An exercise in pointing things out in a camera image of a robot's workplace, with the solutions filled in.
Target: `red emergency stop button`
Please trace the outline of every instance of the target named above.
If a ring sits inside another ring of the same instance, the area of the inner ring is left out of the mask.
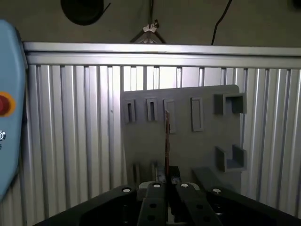
[[[5,115],[9,112],[10,103],[9,99],[5,96],[0,95],[0,116]]]

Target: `bolt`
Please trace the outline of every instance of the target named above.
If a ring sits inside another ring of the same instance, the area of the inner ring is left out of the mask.
[[[181,184],[181,187],[189,187],[189,185],[188,184]]]
[[[129,189],[129,188],[124,188],[124,189],[122,189],[122,191],[125,192],[125,193],[128,193],[128,192],[131,191],[131,189]]]
[[[215,188],[215,189],[213,189],[212,190],[214,193],[217,193],[217,194],[219,194],[219,193],[221,193],[222,191],[220,190],[220,189],[218,189],[218,188]]]

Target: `corrugated metal wall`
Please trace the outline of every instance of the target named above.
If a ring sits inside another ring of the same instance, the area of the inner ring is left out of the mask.
[[[224,84],[247,93],[241,193],[301,218],[300,70],[31,64],[20,169],[0,225],[31,226],[126,183],[122,90]]]

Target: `gray pegboard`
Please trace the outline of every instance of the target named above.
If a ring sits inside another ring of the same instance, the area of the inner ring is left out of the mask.
[[[151,180],[151,162],[164,164],[164,112],[168,109],[170,165],[179,166],[182,180],[193,182],[192,168],[210,167],[220,181],[240,191],[242,169],[222,172],[217,167],[216,146],[225,151],[227,163],[232,160],[232,146],[240,145],[239,113],[214,114],[214,97],[227,94],[241,96],[236,85],[123,92],[121,120],[128,182],[134,183],[134,163],[140,164],[141,181]]]

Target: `gray wall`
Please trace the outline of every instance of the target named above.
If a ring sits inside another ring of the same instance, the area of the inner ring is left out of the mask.
[[[171,44],[210,44],[228,0],[155,0],[159,31]],[[111,0],[91,26],[71,23],[60,0],[1,0],[0,17],[25,41],[128,42],[146,24],[147,0]],[[220,24],[216,45],[301,47],[301,12],[288,0],[234,0]]]

